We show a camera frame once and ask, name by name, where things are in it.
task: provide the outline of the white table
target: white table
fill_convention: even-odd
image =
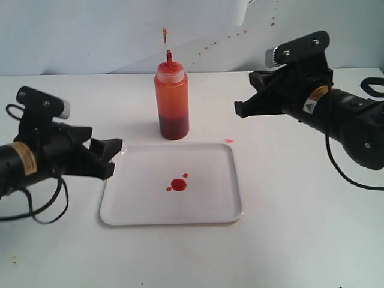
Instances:
[[[337,87],[364,96],[378,69],[335,71]],[[98,217],[103,183],[66,177],[70,207],[49,226],[32,220],[0,224],[1,287],[384,287],[384,193],[345,182],[331,166],[324,136],[286,115],[241,119],[235,100],[254,94],[247,73],[190,77],[191,131],[185,142],[231,144],[244,200],[242,219],[227,225],[108,227]],[[90,125],[94,137],[125,144],[163,142],[153,75],[0,77],[1,102],[29,85],[71,103],[69,124]],[[0,143],[18,123],[0,113]],[[332,142],[352,178],[384,185],[384,173],[363,169]],[[35,205],[55,183],[33,187]],[[41,217],[52,218],[60,197]],[[0,214],[26,211],[14,193]]]

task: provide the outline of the white tray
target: white tray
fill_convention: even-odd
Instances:
[[[228,223],[244,213],[228,145],[130,145],[114,162],[100,205],[106,224]],[[176,178],[186,181],[184,191],[167,190]]]

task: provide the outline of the red droplet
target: red droplet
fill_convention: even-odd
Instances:
[[[172,180],[170,185],[176,191],[183,191],[187,187],[187,183],[183,179],[179,179],[179,178]]]

